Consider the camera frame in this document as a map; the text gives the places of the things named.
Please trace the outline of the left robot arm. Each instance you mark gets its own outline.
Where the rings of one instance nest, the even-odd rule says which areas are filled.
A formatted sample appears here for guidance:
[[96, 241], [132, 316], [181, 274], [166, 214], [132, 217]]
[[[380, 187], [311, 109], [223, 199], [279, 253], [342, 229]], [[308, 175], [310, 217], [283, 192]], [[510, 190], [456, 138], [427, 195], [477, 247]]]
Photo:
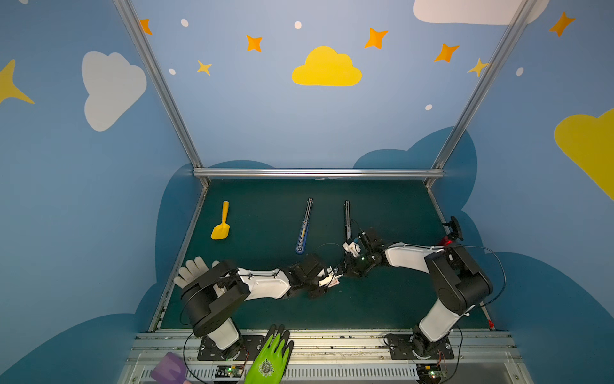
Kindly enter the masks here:
[[339, 270], [326, 267], [315, 254], [290, 267], [246, 270], [235, 262], [206, 265], [201, 257], [180, 267], [174, 284], [181, 290], [180, 320], [197, 338], [211, 341], [226, 357], [243, 345], [233, 314], [246, 301], [290, 299], [325, 294], [339, 283]]

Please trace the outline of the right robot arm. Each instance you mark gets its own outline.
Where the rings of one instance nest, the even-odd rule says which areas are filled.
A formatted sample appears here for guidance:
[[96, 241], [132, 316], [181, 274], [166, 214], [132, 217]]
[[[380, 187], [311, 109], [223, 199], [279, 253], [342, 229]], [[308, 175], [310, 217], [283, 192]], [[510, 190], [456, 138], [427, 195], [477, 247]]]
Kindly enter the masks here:
[[361, 232], [343, 243], [344, 277], [365, 277], [374, 267], [401, 267], [427, 273], [437, 300], [414, 326], [410, 339], [416, 358], [427, 359], [448, 341], [459, 319], [492, 294], [493, 285], [463, 246], [384, 246], [374, 231]]

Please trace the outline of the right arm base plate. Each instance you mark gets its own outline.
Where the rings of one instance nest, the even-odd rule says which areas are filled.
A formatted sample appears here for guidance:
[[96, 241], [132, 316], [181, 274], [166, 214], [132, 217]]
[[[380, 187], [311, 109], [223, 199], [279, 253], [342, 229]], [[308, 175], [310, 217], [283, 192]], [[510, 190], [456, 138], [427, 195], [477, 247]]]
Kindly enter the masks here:
[[449, 338], [438, 342], [413, 334], [386, 334], [384, 344], [388, 347], [392, 360], [429, 360], [455, 357]]

